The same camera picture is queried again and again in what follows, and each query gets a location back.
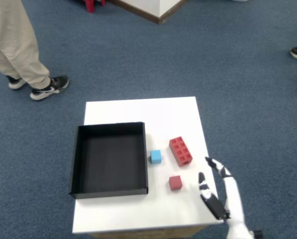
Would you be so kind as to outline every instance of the red lego brick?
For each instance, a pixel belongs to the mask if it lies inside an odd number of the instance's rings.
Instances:
[[[173,177],[170,177],[169,180],[169,186],[170,186],[170,189],[172,191],[174,190],[179,190],[182,188],[182,180],[180,179],[180,176],[173,176]]]
[[[192,161],[193,157],[182,137],[171,139],[169,141],[169,147],[172,150],[179,167],[189,164]]]

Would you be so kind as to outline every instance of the blue cube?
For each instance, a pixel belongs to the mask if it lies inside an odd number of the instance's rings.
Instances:
[[[162,155],[160,153],[160,150],[152,150],[150,152],[150,163],[156,164],[162,162]]]

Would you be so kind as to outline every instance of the wooden baseboard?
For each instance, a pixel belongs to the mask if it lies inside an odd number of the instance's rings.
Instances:
[[[90,234],[97,239],[169,239],[189,238],[207,226],[168,228],[157,230],[140,230],[121,233]]]
[[[156,24],[163,24],[170,16],[172,16],[177,10],[179,10],[188,0],[180,0],[176,5],[174,5],[170,10],[168,10],[160,17],[150,14],[146,11],[143,11],[121,0],[107,0],[107,1],[127,11],[130,11],[138,16],[141,16],[149,21],[152,21]]]

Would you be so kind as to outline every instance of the blue carpet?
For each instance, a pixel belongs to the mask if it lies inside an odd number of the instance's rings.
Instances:
[[[24,0],[52,75],[42,102],[0,74],[0,239],[72,235],[68,195],[86,101],[196,96],[210,156],[240,187],[247,225],[297,239],[297,0],[190,0],[164,25],[71,0]],[[216,177],[219,194],[221,181]],[[195,239],[223,239],[225,225]]]

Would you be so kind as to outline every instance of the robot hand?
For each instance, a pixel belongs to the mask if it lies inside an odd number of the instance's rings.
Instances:
[[[228,169],[215,159],[205,157],[208,165],[214,168],[225,184],[225,207],[209,189],[204,174],[199,173],[200,196],[216,219],[223,219],[229,226],[227,239],[262,239],[261,231],[248,231],[245,225],[243,206],[237,183]]]

